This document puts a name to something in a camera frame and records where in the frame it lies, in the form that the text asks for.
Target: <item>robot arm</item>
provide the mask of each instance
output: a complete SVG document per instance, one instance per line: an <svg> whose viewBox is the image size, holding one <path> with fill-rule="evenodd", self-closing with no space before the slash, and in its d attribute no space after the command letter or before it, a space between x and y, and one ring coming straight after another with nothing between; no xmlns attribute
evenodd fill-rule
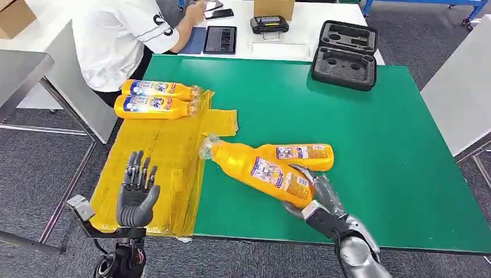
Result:
<svg viewBox="0 0 491 278"><path fill-rule="evenodd" d="M316 176L305 167L291 166L311 182L316 198L301 211L289 203L284 202L283 205L288 212L334 241L345 277L347 275L341 260L349 266L355 278L392 278L380 264L380 248L363 223L344 211L327 178Z"/></svg>
<svg viewBox="0 0 491 278"><path fill-rule="evenodd" d="M145 277L144 226L152 221L152 208L159 198L160 187L153 184L157 171L155 166L146 182L150 159L147 158L140 169L142 156L143 151L131 154L119 187L116 220L121 228L112 233L103 233L94 228L89 219L95 213L89 201L81 195L74 196L66 203L84 233L94 240L96 247L104 254L94 270L94 278ZM115 250L104 250L97 241L100 238L118 239Z"/></svg>

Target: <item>person's arm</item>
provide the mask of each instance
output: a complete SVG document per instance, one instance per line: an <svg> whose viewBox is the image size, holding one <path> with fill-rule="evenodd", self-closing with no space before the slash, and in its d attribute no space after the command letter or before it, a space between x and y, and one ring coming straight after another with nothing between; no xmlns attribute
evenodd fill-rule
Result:
<svg viewBox="0 0 491 278"><path fill-rule="evenodd" d="M121 0L117 9L119 22L154 53L179 52L188 42L192 27L204 16L203 2L189 5L177 28L172 28L155 0Z"/></svg>
<svg viewBox="0 0 491 278"><path fill-rule="evenodd" d="M174 53L178 53L188 43L189 36L193 26L203 21L204 16L204 3L200 1L196 4L189 5L186 9L186 15L182 18L181 22L177 25L176 29L179 32L179 40L170 49Z"/></svg>

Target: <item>gray carpet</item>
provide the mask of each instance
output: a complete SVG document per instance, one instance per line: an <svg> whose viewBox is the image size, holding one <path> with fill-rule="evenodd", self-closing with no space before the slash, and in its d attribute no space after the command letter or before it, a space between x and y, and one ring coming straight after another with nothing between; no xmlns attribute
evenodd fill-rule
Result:
<svg viewBox="0 0 491 278"><path fill-rule="evenodd" d="M181 15L176 1L158 2L176 25ZM459 22L469 12L470 7L376 2L368 23L380 32L386 63L407 65L421 89L468 34ZM73 126L63 112L18 109L9 123L21 122ZM88 145L84 137L0 130L0 229L37 239ZM75 193L91 195L106 158L107 151L97 147ZM491 155L481 158L491 170ZM491 224L491 189L471 159L459 167ZM99 252L66 211L49 243L66 246L66 254L48 256L0 243L0 277L91 277ZM110 248L113 242L102 244ZM342 276L330 246L203 239L185 244L163 237L148 237L145 245L151 277ZM491 265L479 256L383 251L382 261L394 277L491 277Z"/></svg>

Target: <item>clear bottle cap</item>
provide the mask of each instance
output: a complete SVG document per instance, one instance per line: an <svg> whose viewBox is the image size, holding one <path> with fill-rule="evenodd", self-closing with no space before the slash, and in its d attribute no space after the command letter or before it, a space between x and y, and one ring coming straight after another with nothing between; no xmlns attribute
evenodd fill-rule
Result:
<svg viewBox="0 0 491 278"><path fill-rule="evenodd" d="M197 100L203 94L203 89L200 86L191 86L191 99Z"/></svg>
<svg viewBox="0 0 491 278"><path fill-rule="evenodd" d="M194 116L198 113L199 102L198 100L193 100L188 104L188 115Z"/></svg>
<svg viewBox="0 0 491 278"><path fill-rule="evenodd" d="M220 139L215 134L209 134L203 139L203 143L199 149L199 156L202 159L211 159L211 149L217 145Z"/></svg>

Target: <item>cardboard box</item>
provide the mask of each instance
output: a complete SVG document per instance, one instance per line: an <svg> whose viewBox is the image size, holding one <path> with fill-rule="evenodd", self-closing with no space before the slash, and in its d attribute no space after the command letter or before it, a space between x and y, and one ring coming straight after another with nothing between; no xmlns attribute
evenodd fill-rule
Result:
<svg viewBox="0 0 491 278"><path fill-rule="evenodd" d="M295 0L254 0L254 16L283 16L290 21Z"/></svg>
<svg viewBox="0 0 491 278"><path fill-rule="evenodd" d="M24 0L0 0L0 38L12 39L35 19Z"/></svg>

